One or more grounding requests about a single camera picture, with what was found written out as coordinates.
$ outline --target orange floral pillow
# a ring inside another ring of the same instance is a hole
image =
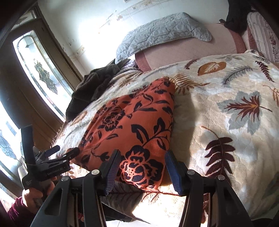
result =
[[[114,151],[121,152],[117,180],[142,189],[158,189],[173,122],[174,83],[155,80],[133,94],[104,105],[89,124],[73,163],[91,171]]]

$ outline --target blue gripper pad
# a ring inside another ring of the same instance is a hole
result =
[[[165,154],[165,161],[174,190],[178,192],[180,196],[184,196],[186,175],[171,150],[167,151]]]
[[[113,188],[114,181],[119,169],[120,161],[120,151],[114,150],[110,159],[108,161],[103,162],[99,168],[102,174],[103,183],[105,184],[105,195],[108,195]]]

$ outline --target red sleeve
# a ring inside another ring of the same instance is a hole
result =
[[[8,211],[10,219],[16,227],[29,227],[35,217],[23,204],[22,197],[16,199],[15,203]]]

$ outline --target door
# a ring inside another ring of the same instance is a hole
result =
[[[81,78],[40,18],[13,29],[0,48],[1,103],[18,128],[33,125],[40,150],[50,148]]]

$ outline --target human hand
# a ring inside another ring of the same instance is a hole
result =
[[[54,187],[55,187],[54,183],[51,182],[49,188],[47,189],[47,195],[49,195],[53,191]],[[36,214],[39,210],[39,208],[34,202],[34,199],[40,199],[42,197],[43,197],[43,193],[35,188],[29,188],[28,190],[23,190],[22,192],[23,204],[33,214]]]

